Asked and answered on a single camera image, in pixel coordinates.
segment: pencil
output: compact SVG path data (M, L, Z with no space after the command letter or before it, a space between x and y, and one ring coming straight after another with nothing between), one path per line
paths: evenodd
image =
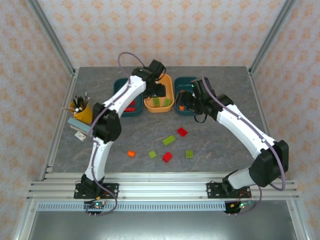
M69 108L65 108L65 110L67 110L67 111L69 111L69 112L74 112L74 111L72 111L71 109L69 109Z

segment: cable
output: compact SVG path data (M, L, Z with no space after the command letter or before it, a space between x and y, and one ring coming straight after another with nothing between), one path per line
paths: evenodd
M127 75L128 85L127 85L126 89L124 90L124 92L121 93L118 97L116 97L111 103L109 103L109 105L107 105L107 106L99 113L99 115L95 118L95 120L93 121L93 123L92 123L92 125L91 125L91 128L90 128L90 130L89 130L89 136L90 136L90 137L93 137L93 136L92 136L93 129L94 129L95 125L97 124L98 120L101 118L101 116L109 109L109 107L110 107L112 104L114 104L114 103L115 103L117 100L119 100L124 94L126 94L126 92L129 90L129 88L130 88L130 86L131 86L130 75L126 73L125 69L123 68L123 66L121 65L121 62L120 62L120 57L121 57L123 54L129 54L129 55L135 57L135 58L143 65L143 67L145 67L144 63L143 63L136 55L134 55L134 54L131 53L131 52L124 51L124 52L121 52L121 53L119 54L119 56L118 56L118 65L119 65L119 67L122 69L122 71L124 72L124 74ZM106 214L109 214L109 213L113 212L113 211L117 208L117 206L118 206L118 200L117 200L116 196L115 196L111 191L109 191L108 189L106 189L104 186L102 186L102 185L98 182L98 180L97 180L97 178L96 178L96 176L95 176L94 166L95 166L95 158L96 158L96 154L97 154L97 151L98 151L99 143L98 143L97 141L95 141L95 140L93 140L93 142L96 143L95 150L94 150L94 153L93 153L93 156L92 156L92 162L91 162L91 174L92 174L93 180L94 180L94 182L95 182L102 190L104 190L105 192L109 193L110 196L113 197L114 200L115 200L115 206L114 206L111 210L106 211L106 212L102 212L102 213L100 213L100 214L98 215L98 216L102 216L102 215L106 215ZM85 209L85 212L86 212L89 216L91 215L91 213L88 212L88 208L92 207L93 204L94 204L94 203L89 204L89 205L86 207L86 209Z
M261 189L261 187L258 186L258 185L257 185L257 187L259 188L259 192L260 192L260 197L259 197L258 202L257 202L252 208L250 208L248 211L239 212L239 213L237 213L237 214L235 214L235 215L244 215L244 214L249 213L249 212L252 211L253 209L257 208L257 206L260 204L260 202L261 202L261 200L262 200L262 189Z
M216 102L218 103L223 109L225 109L226 111L228 111L229 113L231 113L233 116L235 116L237 119L240 119L242 122L244 122L250 129L253 130L253 132L255 134L257 134L257 136L263 140L265 139L257 130L256 128L254 128L247 120L245 120L243 117L239 117L238 114L236 114L235 112L233 112L232 110L230 110L229 108L227 108L225 105L222 104L222 102L220 102L212 93L211 91L209 90L208 88L208 85L206 84L206 81L205 81L205 73L204 71L202 71L202 82L203 82L203 85L205 87L205 90L207 91L207 93L210 95L210 97ZM276 152L276 150L271 146L271 144L268 142L268 141L264 141L264 143L270 148L271 152L273 153L277 163L278 163L278 166L279 166L279 169L280 169L280 173L281 173L281 180L282 180L282 186L281 188L279 187L276 187L275 185L273 185L272 183L270 183L269 185L271 187L273 187L274 189L278 190L278 191L283 191L286 189L286 176L285 176L285 171L284 171L284 168L282 167L282 164L281 164L281 160Z
M247 194L247 195L250 197L250 199L252 200L251 194L250 194L249 192L247 192L247 191L241 191L240 194L239 194L238 202L237 202L236 204L238 204L238 203L240 202L240 199L242 198L242 195L243 195L243 194Z
M193 116L194 120L195 120L197 123L199 123L199 124L203 124L203 123L207 120L207 117L208 117L208 115L206 114L205 117L204 117L204 119L203 119L203 121L198 121L197 115L194 115L194 116Z
M164 73L163 73L162 77L160 77L160 78L158 79L158 81L160 81L160 80L165 76L166 72L167 72L167 69L166 69L166 67L164 67Z
M100 144L98 143L98 141L96 140L93 140L93 142L96 144L95 146L95 149L94 149L94 152L93 152L93 156L92 156L92 162L91 162L91 174L92 174L92 177L93 177L93 180L95 182L95 184L97 184L99 186L99 188L101 188L102 190L104 190L105 192L107 192L108 194L110 194L111 197L114 198L115 200L115 205L114 207L109 210L109 211L105 211L105 212L101 212L100 214L95 214L95 216L103 216L103 215L107 215L109 213L112 213L118 206L118 200L117 200L117 197L113 194L113 192L111 192L110 190L106 189L104 186L102 186L98 180L96 179L96 176L95 176L95 170L94 170L94 166L95 166L95 159L96 159L96 154L97 154L97 151L98 151L98 147L100 146ZM86 206L85 208L85 213L88 214L89 216L91 215L91 213L89 213L88 209L90 207L92 207L95 203L91 203L89 205Z
M121 57L123 54L129 54L129 55L135 57L135 58L143 65L143 67L145 67L144 63L143 63L136 55L134 55L134 54L131 53L131 52L124 51L124 52L121 52L121 53L119 54L119 56L118 56L118 65L119 65L119 67L122 69L122 71L124 72L124 74L127 76L128 85L126 86L126 89L124 90L124 92L121 93L118 97L116 97L112 102L110 102L109 105L107 105L107 106L99 113L99 115L94 119L94 121L93 121L93 123L92 123L92 125L91 125L91 128L90 128L90 130L89 130L89 133L88 133L88 135L89 135L90 137L93 137L93 136L92 136L92 133L93 133L93 131L94 131L94 127L95 127L95 125L97 124L98 120L101 118L101 116L104 115L104 113L110 108L110 106L111 106L112 104L114 104L114 103L115 103L116 101L118 101L123 95L125 95L126 92L129 90L129 88L131 87L130 75L126 73L124 67L121 65L121 62L120 62L120 57Z

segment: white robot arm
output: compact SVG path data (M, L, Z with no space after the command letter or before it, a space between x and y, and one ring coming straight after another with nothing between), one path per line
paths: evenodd
M224 125L245 145L255 159L250 167L236 170L224 177L222 183L216 184L217 188L213 190L212 195L239 196L240 189L252 185L265 187L279 178L282 170L284 173L288 171L289 147L285 141L276 142L263 133L225 94L216 96L207 78L195 79L191 81L191 86L193 93L179 93L176 104L184 106L196 115L206 114Z
M129 81L126 82L126 84L109 100L105 101L103 103L104 106L108 106L110 103L114 101L118 96L123 94L125 90L128 88L128 91L123 94L114 104L112 104L109 107L109 110L114 110L118 117L120 118L122 113L125 111L126 107L141 93L143 93L146 90L146 82L143 81L141 77L138 76L130 76L130 87L128 88ZM98 181L104 178L105 176L105 165L107 161L107 157L109 154L109 150L114 143L113 141L108 141L107 143L104 143L104 140L102 140L99 137L93 137L93 149L90 157L89 166L85 171L85 175L88 179L94 180L92 171L91 171L91 165L94 158L94 175Z

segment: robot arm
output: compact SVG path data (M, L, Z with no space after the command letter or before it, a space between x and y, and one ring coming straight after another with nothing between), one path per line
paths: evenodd
M119 122L119 118L121 117L122 113L125 111L126 107L141 93L143 93L146 90L146 82L143 81L143 79L137 75L130 76L130 87L128 88L129 82L127 81L125 85L109 100L105 101L102 106L108 106L110 103L112 103L115 99L118 98L121 94L125 92L125 90L128 88L127 92L123 94L114 104L112 104L109 107L110 115L108 115L108 119L105 121L105 125L103 126L103 123L100 123L100 127L106 127L109 128L108 125L110 125L110 129L113 131L113 135L111 136L111 131L109 131L108 137L109 139L106 139L105 136L98 136L99 132L99 125L93 130L93 149L90 157L89 165L85 171L85 175L88 179L94 180L92 171L91 171L91 165L94 157L94 175L98 181L104 178L105 176L105 165L107 161L107 157L109 154L109 150L114 143L114 140L118 138L121 132L121 126Z
M92 123L93 148L89 165L81 177L78 191L84 198L100 196L102 189L96 181L102 184L105 176L105 165L110 148L120 136L120 117L126 107L140 94L143 98L165 97L165 86L157 83L165 66L153 60L148 67L135 68L130 76L130 81L109 100L96 103L93 106Z
M204 79L211 94L216 96L215 91L211 88L209 80ZM288 171L289 147L283 140L276 142L273 138L263 133L254 126L237 108L234 102L222 94L216 98L229 110L236 113L235 117L226 109L222 108L205 90L201 79L195 79L191 82L193 94L191 92L181 92L176 98L176 104L186 107L195 114L206 114L212 117L218 123L228 128L248 149L255 159L253 164L245 169L236 170L224 177L217 193L223 192L227 196L238 196L238 190L251 185L265 187L281 176L278 163L268 145L272 146L280 158L284 172ZM257 133L245 124L246 120L256 132L263 136L261 140Z

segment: orange tray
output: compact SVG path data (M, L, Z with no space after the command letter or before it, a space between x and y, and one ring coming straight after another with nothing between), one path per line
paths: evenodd
M164 97L159 97L160 106L155 106L154 101L152 99L144 100L144 105L148 109L150 113L165 113L170 111L175 102L174 96L174 88L172 85L171 77L168 74L163 74L160 76L161 80L158 81L159 84L163 84L165 87L165 95ZM169 106L163 106L165 103L165 99L170 100Z

